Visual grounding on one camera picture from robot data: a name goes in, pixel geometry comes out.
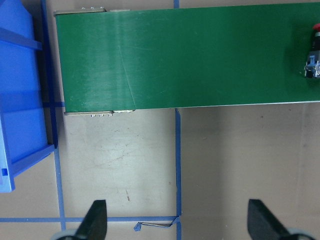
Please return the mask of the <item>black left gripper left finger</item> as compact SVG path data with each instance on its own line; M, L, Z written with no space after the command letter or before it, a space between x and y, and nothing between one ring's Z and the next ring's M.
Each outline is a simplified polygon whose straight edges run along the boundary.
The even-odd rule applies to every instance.
M107 235L107 205L95 200L75 232L76 240L104 240Z

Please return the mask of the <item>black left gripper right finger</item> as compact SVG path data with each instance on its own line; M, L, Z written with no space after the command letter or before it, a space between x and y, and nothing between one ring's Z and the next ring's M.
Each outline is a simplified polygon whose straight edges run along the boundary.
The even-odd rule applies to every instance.
M248 202L247 230L252 240L283 240L291 236L260 199Z

